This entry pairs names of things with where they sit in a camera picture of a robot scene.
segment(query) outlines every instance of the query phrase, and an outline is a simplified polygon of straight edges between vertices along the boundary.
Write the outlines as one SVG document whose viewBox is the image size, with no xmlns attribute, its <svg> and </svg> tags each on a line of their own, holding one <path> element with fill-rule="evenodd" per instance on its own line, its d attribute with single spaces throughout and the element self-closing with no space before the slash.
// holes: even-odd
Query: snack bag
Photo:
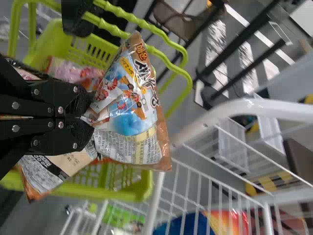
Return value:
<svg viewBox="0 0 313 235">
<path fill-rule="evenodd" d="M 171 170 L 169 139 L 156 78 L 139 32 L 124 42 L 82 117 L 104 158 Z"/>
<path fill-rule="evenodd" d="M 48 66 L 43 70 L 50 76 L 69 83 L 80 83 L 86 91 L 95 91 L 104 75 L 104 71 L 94 67 L 83 67 L 71 61 L 49 56 Z"/>
</svg>

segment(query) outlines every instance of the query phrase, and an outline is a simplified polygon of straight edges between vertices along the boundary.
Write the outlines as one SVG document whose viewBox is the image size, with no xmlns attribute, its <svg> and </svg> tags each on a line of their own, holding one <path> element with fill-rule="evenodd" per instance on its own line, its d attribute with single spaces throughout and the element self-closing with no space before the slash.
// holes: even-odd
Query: green shopping basket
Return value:
<svg viewBox="0 0 313 235">
<path fill-rule="evenodd" d="M 61 12 L 61 5 L 53 0 L 15 0 L 11 9 L 10 40 L 8 45 L 8 55 L 15 57 L 21 9 L 28 3 L 29 13 L 29 51 L 24 58 L 24 63 L 41 70 L 44 62 L 50 55 L 64 58 L 80 65 L 91 65 L 106 69 L 118 49 L 117 46 L 91 34 L 86 38 L 79 38 L 66 35 L 63 32 L 61 19 L 53 19 L 44 30 L 42 35 L 36 40 L 36 5 L 43 3 L 51 9 Z M 126 13 L 120 7 L 115 7 L 104 0 L 95 0 L 95 5 L 106 11 L 114 13 L 116 16 L 136 23 L 141 28 L 150 30 L 164 39 L 167 45 L 182 53 L 181 64 L 175 66 L 169 59 L 153 46 L 146 45 L 147 51 L 159 57 L 173 71 L 171 77 L 160 88 L 161 95 L 166 88 L 174 81 L 177 74 L 186 79 L 186 87 L 179 97 L 165 112 L 168 118 L 173 111 L 184 101 L 192 90 L 192 79 L 190 75 L 180 67 L 188 61 L 187 51 L 180 45 L 172 42 L 167 35 L 154 25 L 148 24 L 144 20 L 138 19 L 135 15 Z M 105 22 L 103 19 L 86 12 L 83 19 L 87 20 L 101 29 L 107 30 L 113 36 L 127 39 L 130 33 L 121 31 L 117 26 Z M 11 170 L 0 184 L 13 190 L 23 190 L 22 181 L 17 171 Z M 65 182 L 52 194 L 68 197 L 88 198 L 91 200 L 116 199 L 123 201 L 143 201 L 149 197 L 153 189 L 152 171 L 139 170 L 129 165 L 121 164 L 98 164 L 88 165 L 79 171 L 70 181 Z"/>
</svg>

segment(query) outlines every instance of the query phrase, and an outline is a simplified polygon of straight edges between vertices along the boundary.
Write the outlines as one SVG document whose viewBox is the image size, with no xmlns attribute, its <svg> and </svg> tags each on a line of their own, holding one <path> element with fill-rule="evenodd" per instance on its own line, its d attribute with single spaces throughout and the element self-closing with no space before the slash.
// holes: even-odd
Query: green basket handle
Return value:
<svg viewBox="0 0 313 235">
<path fill-rule="evenodd" d="M 45 4 L 46 6 L 50 7 L 51 9 L 61 13 L 61 5 L 56 3 L 53 0 L 15 0 L 12 4 L 11 8 L 11 25 L 10 25 L 10 39 L 8 45 L 8 55 L 11 57 L 15 57 L 16 54 L 16 47 L 17 47 L 17 40 L 18 40 L 18 31 L 19 31 L 19 24 L 20 24 L 20 16 L 21 16 L 21 9 L 25 3 L 28 3 L 28 12 L 29 12 L 29 52 L 32 52 L 31 48 L 36 45 L 36 5 L 37 3 Z M 168 118 L 175 109 L 185 100 L 185 98 L 189 95 L 192 90 L 192 79 L 183 67 L 188 61 L 188 54 L 185 48 L 181 45 L 172 42 L 167 35 L 154 25 L 148 24 L 145 20 L 138 19 L 134 14 L 125 12 L 122 8 L 116 7 L 111 5 L 109 2 L 104 0 L 95 0 L 95 5 L 103 8 L 104 10 L 110 11 L 114 13 L 118 17 L 122 17 L 127 19 L 130 22 L 138 24 L 141 28 L 146 28 L 153 32 L 154 34 L 159 35 L 164 39 L 167 45 L 175 48 L 176 50 L 180 51 L 183 55 L 182 62 L 180 63 L 179 67 L 172 64 L 166 55 L 161 52 L 160 50 L 156 49 L 153 46 L 146 45 L 147 51 L 159 57 L 166 67 L 172 70 L 174 73 L 171 77 L 165 82 L 165 84 L 159 90 L 159 93 L 162 94 L 166 88 L 174 81 L 174 78 L 177 74 L 181 74 L 186 79 L 186 87 L 180 93 L 179 97 L 174 101 L 174 103 L 170 106 L 169 110 L 164 114 L 165 118 Z M 130 33 L 124 32 L 120 30 L 116 25 L 107 23 L 104 19 L 95 16 L 90 12 L 86 12 L 83 15 L 83 19 L 87 20 L 101 29 L 107 30 L 113 36 L 118 36 L 123 39 L 127 39 Z"/>
</svg>

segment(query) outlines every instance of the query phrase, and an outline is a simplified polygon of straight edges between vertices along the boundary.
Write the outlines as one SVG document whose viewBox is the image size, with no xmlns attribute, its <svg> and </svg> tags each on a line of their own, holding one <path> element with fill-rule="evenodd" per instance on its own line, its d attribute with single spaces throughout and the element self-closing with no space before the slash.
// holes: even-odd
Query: nutrition label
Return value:
<svg viewBox="0 0 313 235">
<path fill-rule="evenodd" d="M 19 164 L 23 168 L 26 179 L 40 193 L 45 193 L 63 182 L 59 177 L 48 171 L 32 155 L 24 155 Z"/>
<path fill-rule="evenodd" d="M 93 138 L 97 152 L 119 162 L 155 164 L 162 158 L 155 125 L 136 136 L 95 130 Z"/>
</svg>

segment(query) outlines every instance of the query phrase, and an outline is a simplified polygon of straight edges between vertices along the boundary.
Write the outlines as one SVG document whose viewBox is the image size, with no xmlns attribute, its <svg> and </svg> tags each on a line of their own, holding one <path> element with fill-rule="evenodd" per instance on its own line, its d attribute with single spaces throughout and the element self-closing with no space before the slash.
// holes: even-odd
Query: white wall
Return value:
<svg viewBox="0 0 313 235">
<path fill-rule="evenodd" d="M 301 6 L 299 6 L 290 17 L 297 22 L 300 27 L 304 29 L 310 36 L 313 36 L 313 1 L 306 0 Z"/>
</svg>

